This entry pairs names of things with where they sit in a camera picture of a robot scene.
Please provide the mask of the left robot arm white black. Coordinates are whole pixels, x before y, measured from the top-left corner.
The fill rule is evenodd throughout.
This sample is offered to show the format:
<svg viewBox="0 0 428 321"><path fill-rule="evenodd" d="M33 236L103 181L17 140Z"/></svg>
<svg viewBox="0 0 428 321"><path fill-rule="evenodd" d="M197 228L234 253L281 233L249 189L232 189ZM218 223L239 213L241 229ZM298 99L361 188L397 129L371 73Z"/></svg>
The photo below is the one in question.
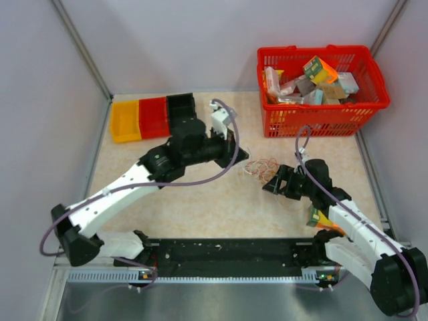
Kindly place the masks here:
<svg viewBox="0 0 428 321"><path fill-rule="evenodd" d="M73 267L98 257L113 257L144 265L151 259L147 236L139 231L103 232L102 226L137 200L164 187L180 187L189 166L215 162L223 176L233 165L248 158L239 145L234 117L218 110L212 127L197 118L182 120L172 136L150 149L123 175L96 194L73 205L51 210L53 231Z"/></svg>

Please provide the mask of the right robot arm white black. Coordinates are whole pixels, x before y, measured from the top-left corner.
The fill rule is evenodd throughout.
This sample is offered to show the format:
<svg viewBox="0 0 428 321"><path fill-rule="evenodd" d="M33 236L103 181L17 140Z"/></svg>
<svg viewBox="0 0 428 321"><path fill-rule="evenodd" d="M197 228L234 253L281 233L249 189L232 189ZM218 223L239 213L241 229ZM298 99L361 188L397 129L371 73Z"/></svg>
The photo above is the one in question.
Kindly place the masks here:
<svg viewBox="0 0 428 321"><path fill-rule="evenodd" d="M422 251L406 248L381 231L343 189L334 187L328 165L315 158L296 168L281 165L264 191L299 201L307 197L340 232L320 231L312 257L322 265L340 264L369 290L387 316L427 303L427 260Z"/></svg>

